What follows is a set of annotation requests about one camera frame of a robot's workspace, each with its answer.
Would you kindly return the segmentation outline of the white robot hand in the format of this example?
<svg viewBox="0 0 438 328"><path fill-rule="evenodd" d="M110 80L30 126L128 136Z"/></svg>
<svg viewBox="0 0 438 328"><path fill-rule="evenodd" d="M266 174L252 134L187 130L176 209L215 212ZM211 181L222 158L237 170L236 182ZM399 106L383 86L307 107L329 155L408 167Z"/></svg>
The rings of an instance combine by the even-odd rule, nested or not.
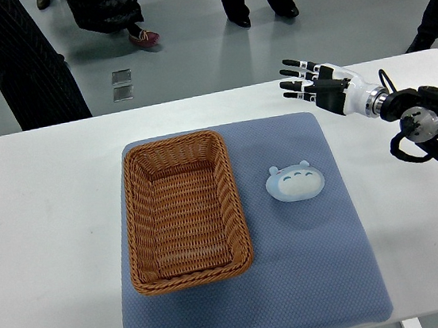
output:
<svg viewBox="0 0 438 328"><path fill-rule="evenodd" d="M284 60L283 76L304 79L280 82L286 90L284 98L315 102L317 107L334 114L362 114L379 116L389 91L384 86L367 83L361 75L333 64L316 64L312 61ZM315 93L305 92L314 85Z"/></svg>

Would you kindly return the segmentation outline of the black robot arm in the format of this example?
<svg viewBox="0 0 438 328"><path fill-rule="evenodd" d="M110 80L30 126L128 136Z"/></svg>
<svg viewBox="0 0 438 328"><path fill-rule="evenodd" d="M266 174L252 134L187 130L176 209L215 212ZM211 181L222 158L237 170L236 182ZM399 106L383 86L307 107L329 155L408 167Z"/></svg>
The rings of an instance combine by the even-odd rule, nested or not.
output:
<svg viewBox="0 0 438 328"><path fill-rule="evenodd" d="M382 69L379 83L334 64L284 60L281 82L284 98L313 102L334 114L361 114L399 122L400 131L390 142L390 153L410 163L438 161L438 87L398 90Z"/></svg>

